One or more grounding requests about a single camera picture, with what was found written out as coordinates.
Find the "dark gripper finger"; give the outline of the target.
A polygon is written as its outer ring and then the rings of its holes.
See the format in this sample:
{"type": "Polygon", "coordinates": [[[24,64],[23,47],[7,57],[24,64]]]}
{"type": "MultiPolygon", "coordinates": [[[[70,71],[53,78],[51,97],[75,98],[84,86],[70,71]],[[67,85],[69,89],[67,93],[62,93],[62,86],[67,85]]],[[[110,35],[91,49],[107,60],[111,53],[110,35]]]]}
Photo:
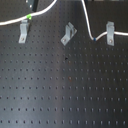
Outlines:
{"type": "Polygon", "coordinates": [[[27,0],[27,4],[31,10],[36,10],[38,6],[38,0],[27,0]]]}

